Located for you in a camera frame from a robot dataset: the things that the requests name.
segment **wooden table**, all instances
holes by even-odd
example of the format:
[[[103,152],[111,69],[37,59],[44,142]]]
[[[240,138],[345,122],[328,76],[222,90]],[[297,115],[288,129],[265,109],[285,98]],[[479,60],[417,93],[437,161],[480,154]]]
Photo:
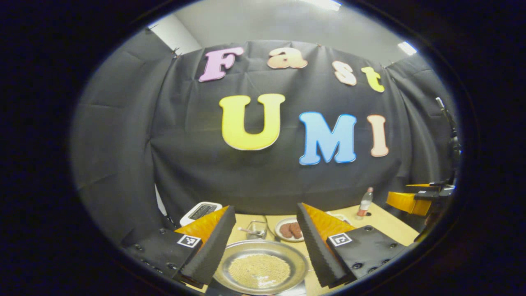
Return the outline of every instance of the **wooden table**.
[[[363,220],[356,220],[355,214],[358,212],[359,205],[351,206],[349,208],[344,208],[340,210],[334,210],[330,211],[332,214],[343,214],[347,217],[347,220],[351,222],[351,225],[360,228],[365,225],[371,225],[374,228],[378,229],[379,231],[385,233],[387,236],[391,237],[395,241],[408,246],[413,243],[414,239],[417,237],[418,232],[408,226],[407,224],[403,223],[390,213],[388,213],[386,210],[382,209],[381,207],[377,206],[376,204],[372,203],[369,207],[369,212],[372,214],[371,216],[365,216]],[[246,232],[239,231],[238,227],[246,228],[248,224],[253,221],[265,221],[265,219],[268,222],[268,227],[270,231],[267,230],[267,237],[266,240],[274,240],[275,233],[274,229],[276,227],[276,224],[284,219],[289,217],[296,217],[295,215],[245,215],[245,214],[236,214],[236,225],[232,229],[232,233],[230,234],[230,237],[228,239],[227,244],[232,244],[238,241],[246,240]],[[285,240],[281,241],[284,244],[287,244],[298,251],[300,251],[303,255],[306,257],[309,256],[309,253],[307,252],[307,246],[305,245],[305,242],[287,242]],[[329,291],[335,290],[338,287],[329,289],[328,287],[322,288],[318,282],[318,278],[316,277],[316,274],[314,273],[314,270],[312,268],[312,265],[310,264],[310,260],[307,260],[309,263],[309,272],[307,273],[307,276],[305,277],[305,287],[307,289],[307,296],[317,296],[324,293],[327,293]],[[206,292],[208,286],[204,286],[202,289],[196,289],[195,287],[189,286],[191,288],[194,288],[197,291],[200,292]]]

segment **blue letter m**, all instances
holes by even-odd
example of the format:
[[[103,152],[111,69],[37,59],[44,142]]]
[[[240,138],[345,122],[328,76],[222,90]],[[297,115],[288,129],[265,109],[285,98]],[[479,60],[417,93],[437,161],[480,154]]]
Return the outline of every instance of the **blue letter m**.
[[[319,112],[301,113],[299,119],[305,125],[305,153],[299,158],[300,164],[313,165],[320,162],[321,158],[317,153],[318,145],[325,162],[330,162],[338,146],[338,154],[334,157],[334,161],[343,163],[356,159],[354,147],[356,117],[349,114],[340,115],[332,132]]]

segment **yellow letter u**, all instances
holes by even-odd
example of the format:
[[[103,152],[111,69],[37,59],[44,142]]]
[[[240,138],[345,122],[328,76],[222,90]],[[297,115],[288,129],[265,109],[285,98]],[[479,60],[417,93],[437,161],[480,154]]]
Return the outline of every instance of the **yellow letter u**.
[[[238,150],[261,150],[271,146],[279,137],[279,105],[284,101],[285,96],[281,94],[259,96],[258,102],[264,106],[265,126],[259,134],[249,134],[245,131],[245,106],[250,103],[250,97],[234,95],[222,98],[219,106],[223,108],[223,139]]]

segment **black fabric backdrop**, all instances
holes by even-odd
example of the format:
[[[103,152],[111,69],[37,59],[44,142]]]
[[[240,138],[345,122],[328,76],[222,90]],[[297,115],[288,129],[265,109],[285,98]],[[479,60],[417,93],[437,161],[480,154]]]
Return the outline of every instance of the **black fabric backdrop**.
[[[245,52],[224,78],[198,82],[205,53],[237,46]],[[268,53],[279,47],[300,50],[308,65],[270,68]],[[336,60],[353,68],[357,85],[336,79]],[[383,93],[369,86],[360,70],[367,66],[381,75]],[[248,95],[245,129],[259,133],[264,114],[257,97],[266,93],[286,98],[277,141],[260,151],[228,146],[219,101]],[[384,68],[316,44],[253,41],[173,58],[157,37],[140,33],[108,58],[81,98],[72,129],[76,183],[95,221],[115,242],[131,230],[141,237],[162,225],[154,183],[174,221],[200,201],[252,214],[293,214],[297,202],[334,210],[358,204],[373,186],[375,203],[420,230],[422,218],[385,200],[388,191],[402,191],[405,184],[450,176],[449,126],[437,96],[453,108],[440,79],[418,56]],[[331,129],[339,115],[355,116],[356,160],[301,165],[305,127],[298,116],[307,111],[320,112]],[[387,156],[370,155],[371,114],[386,118]]]

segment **white plate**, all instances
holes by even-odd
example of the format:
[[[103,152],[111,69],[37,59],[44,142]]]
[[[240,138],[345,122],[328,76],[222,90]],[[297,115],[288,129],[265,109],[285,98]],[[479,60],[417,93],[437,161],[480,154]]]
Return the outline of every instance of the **white plate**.
[[[294,217],[290,217],[290,218],[285,218],[281,221],[278,222],[278,224],[276,224],[276,228],[274,229],[276,231],[276,235],[279,236],[282,240],[286,240],[286,241],[289,241],[289,242],[302,242],[304,241],[305,239],[303,238],[303,233],[301,233],[301,238],[300,239],[295,239],[294,236],[292,236],[291,238],[286,238],[283,236],[283,234],[281,234],[281,232],[279,232],[279,229],[280,227],[283,225],[283,224],[287,224],[287,223],[294,223],[294,222],[298,222],[298,220]]]

